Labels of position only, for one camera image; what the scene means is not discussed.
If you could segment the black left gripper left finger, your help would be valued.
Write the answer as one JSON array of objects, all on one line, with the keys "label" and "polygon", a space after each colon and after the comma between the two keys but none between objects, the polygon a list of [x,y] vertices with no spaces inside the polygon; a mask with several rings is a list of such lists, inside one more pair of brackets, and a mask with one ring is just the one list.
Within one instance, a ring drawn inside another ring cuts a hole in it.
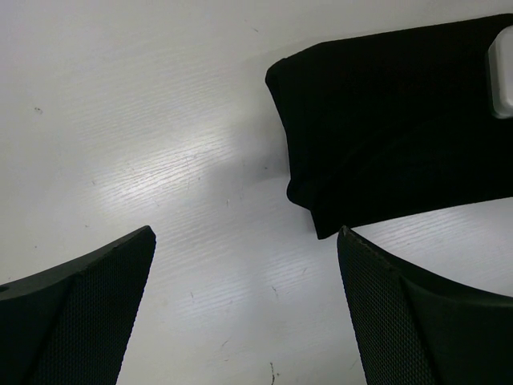
[{"label": "black left gripper left finger", "polygon": [[1,286],[3,384],[115,384],[156,249],[144,226]]}]

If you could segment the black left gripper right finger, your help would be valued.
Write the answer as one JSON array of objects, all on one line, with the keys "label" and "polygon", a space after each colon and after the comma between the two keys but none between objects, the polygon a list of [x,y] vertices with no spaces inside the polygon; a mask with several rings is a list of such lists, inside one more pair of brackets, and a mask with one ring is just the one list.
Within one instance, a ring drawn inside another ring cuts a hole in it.
[{"label": "black left gripper right finger", "polygon": [[510,384],[512,299],[441,277],[343,227],[337,254],[368,384]]}]

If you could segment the black skirt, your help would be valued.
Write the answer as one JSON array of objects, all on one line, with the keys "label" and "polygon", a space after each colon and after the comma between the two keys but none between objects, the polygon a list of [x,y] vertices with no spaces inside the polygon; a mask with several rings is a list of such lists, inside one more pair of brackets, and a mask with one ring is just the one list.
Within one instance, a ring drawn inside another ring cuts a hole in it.
[{"label": "black skirt", "polygon": [[287,197],[320,239],[343,226],[512,194],[512,122],[489,108],[488,47],[510,14],[319,43],[265,76]]}]

